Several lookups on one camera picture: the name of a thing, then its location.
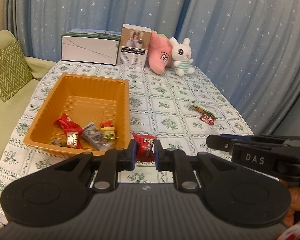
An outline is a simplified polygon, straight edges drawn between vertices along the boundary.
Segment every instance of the bunny foot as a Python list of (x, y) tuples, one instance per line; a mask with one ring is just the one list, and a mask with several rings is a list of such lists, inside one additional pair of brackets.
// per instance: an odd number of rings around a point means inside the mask
[(177, 74), (178, 76), (182, 77), (182, 76), (185, 75), (185, 72), (184, 72), (182, 69), (178, 68), (178, 69), (176, 70), (176, 74)]
[(194, 73), (194, 67), (189, 67), (188, 74), (193, 74), (193, 73)]

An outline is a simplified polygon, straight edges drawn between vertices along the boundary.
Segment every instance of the patrick star plush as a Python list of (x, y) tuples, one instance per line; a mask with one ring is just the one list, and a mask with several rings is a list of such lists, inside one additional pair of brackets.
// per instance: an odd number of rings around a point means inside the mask
[(148, 58), (154, 73), (163, 74), (166, 66), (172, 66), (172, 45), (164, 34), (152, 31)]

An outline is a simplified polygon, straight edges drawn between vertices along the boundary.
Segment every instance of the orange plastic tray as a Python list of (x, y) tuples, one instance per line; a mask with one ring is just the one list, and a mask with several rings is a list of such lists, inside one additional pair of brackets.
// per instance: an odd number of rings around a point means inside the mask
[(80, 125), (94, 122), (97, 128), (101, 122), (114, 122), (115, 148), (126, 148), (130, 141), (129, 83), (125, 80), (93, 77), (87, 75), (63, 74), (47, 96), (37, 116), (31, 124), (24, 143), (44, 149), (50, 153), (72, 156), (85, 151), (93, 155), (103, 155), (83, 138), (82, 149), (51, 145), (51, 139), (63, 139), (63, 130), (54, 122), (67, 114)]

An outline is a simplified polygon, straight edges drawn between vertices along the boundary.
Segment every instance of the white cardboard box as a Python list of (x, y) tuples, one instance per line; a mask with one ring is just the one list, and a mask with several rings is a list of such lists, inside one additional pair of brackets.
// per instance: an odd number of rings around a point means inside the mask
[(118, 64), (144, 67), (150, 38), (150, 28), (124, 24), (121, 32)]
[(121, 33), (74, 29), (62, 35), (62, 60), (116, 65)]

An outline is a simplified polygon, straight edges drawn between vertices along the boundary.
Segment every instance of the human hand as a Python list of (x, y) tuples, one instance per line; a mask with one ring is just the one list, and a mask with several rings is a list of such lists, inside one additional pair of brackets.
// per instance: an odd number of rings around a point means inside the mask
[(283, 223), (287, 227), (291, 227), (294, 222), (294, 217), (293, 214), (295, 211), (300, 211), (300, 187), (295, 187), (295, 188), (289, 188), (289, 192), (291, 195), (291, 205), (290, 209), (284, 218)]

